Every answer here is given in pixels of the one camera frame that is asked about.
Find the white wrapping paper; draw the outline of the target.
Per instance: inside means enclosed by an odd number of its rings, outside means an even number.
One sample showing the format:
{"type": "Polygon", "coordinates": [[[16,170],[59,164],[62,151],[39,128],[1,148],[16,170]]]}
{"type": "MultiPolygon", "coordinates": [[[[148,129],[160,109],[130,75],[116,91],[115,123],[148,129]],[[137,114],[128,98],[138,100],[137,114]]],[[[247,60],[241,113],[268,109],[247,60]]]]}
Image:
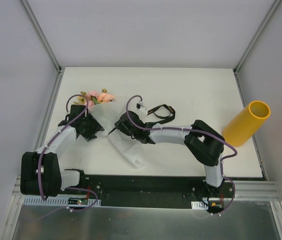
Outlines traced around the white wrapping paper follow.
{"type": "Polygon", "coordinates": [[[119,100],[96,104],[90,106],[88,110],[103,127],[101,135],[108,137],[110,143],[126,161],[140,169],[148,164],[141,143],[115,127],[115,123],[125,113],[125,107],[126,103],[119,100]]]}

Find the pink yellow flower bouquet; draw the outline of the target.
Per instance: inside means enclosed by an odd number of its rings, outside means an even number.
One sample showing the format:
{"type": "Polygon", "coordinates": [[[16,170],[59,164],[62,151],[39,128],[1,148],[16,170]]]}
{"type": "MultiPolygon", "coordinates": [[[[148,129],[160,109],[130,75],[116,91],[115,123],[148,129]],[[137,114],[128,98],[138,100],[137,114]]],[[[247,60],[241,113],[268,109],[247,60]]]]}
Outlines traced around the pink yellow flower bouquet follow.
{"type": "Polygon", "coordinates": [[[110,94],[105,88],[103,88],[101,92],[81,91],[80,94],[82,96],[78,96],[77,101],[73,102],[75,105],[84,105],[84,106],[88,105],[88,107],[90,107],[93,105],[115,101],[115,96],[110,94]]]}

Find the black ribbon gold lettering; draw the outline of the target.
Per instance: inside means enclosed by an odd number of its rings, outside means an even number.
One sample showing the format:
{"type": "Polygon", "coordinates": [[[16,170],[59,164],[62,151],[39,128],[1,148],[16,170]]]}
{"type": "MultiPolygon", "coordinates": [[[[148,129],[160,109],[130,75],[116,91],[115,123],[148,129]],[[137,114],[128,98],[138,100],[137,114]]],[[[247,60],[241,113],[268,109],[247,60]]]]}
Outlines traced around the black ribbon gold lettering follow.
{"type": "Polygon", "coordinates": [[[148,110],[147,115],[154,115],[161,120],[173,120],[176,112],[170,105],[162,104],[148,110]]]}

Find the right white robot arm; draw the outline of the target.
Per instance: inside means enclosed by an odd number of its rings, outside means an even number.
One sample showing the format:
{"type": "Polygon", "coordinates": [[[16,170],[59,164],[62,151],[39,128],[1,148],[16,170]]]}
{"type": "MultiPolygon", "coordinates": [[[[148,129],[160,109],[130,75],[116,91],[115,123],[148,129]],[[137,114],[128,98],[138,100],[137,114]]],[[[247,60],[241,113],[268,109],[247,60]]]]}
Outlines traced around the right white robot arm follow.
{"type": "Polygon", "coordinates": [[[202,120],[185,127],[164,126],[158,122],[144,123],[132,112],[124,113],[115,123],[115,130],[142,144],[169,143],[186,146],[197,161],[202,163],[206,174],[206,193],[219,196],[223,190],[221,157],[224,138],[202,120]]]}

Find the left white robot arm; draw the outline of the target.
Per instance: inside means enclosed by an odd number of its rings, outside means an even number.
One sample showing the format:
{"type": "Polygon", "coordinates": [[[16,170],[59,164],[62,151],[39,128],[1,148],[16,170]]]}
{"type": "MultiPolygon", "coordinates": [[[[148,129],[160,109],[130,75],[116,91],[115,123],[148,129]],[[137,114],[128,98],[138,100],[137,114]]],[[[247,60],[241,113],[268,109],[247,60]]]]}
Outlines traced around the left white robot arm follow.
{"type": "Polygon", "coordinates": [[[54,135],[45,145],[33,152],[25,152],[21,158],[20,191],[23,195],[57,196],[61,190],[70,188],[75,194],[85,192],[87,183],[84,171],[75,168],[61,170],[59,160],[65,150],[79,136],[87,142],[97,138],[103,127],[88,112],[85,105],[72,105],[54,135]]]}

